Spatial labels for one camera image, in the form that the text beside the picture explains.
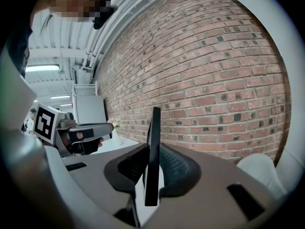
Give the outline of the person's left hand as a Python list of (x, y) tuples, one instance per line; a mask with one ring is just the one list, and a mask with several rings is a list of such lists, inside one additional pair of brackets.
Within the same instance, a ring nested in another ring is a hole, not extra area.
[(89, 142), (84, 142), (83, 134), (83, 131), (62, 132), (60, 134), (61, 141), (68, 150), (69, 154), (89, 155), (102, 147), (104, 141), (103, 137)]

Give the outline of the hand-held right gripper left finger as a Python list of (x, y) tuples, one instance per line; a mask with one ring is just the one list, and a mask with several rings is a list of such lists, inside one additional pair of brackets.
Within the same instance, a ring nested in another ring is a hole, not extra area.
[(136, 216), (136, 191), (148, 163), (147, 144), (62, 158), (61, 194), (78, 209), (98, 207), (113, 216)]

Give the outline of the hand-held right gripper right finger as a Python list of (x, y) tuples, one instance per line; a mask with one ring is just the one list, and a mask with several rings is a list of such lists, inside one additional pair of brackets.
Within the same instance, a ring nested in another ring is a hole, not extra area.
[(160, 145), (164, 187), (146, 229), (247, 229), (274, 203), (268, 189), (219, 157)]

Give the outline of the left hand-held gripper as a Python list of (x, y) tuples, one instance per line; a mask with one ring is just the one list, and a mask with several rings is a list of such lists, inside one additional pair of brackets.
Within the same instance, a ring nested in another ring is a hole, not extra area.
[(38, 104), (33, 133), (40, 138), (44, 144), (58, 150), (61, 157), (76, 156), (69, 154), (63, 145), (60, 134), (62, 132), (83, 131), (84, 142), (99, 139), (110, 134), (114, 127), (111, 123), (100, 124), (78, 124), (72, 113), (65, 113), (55, 108)]

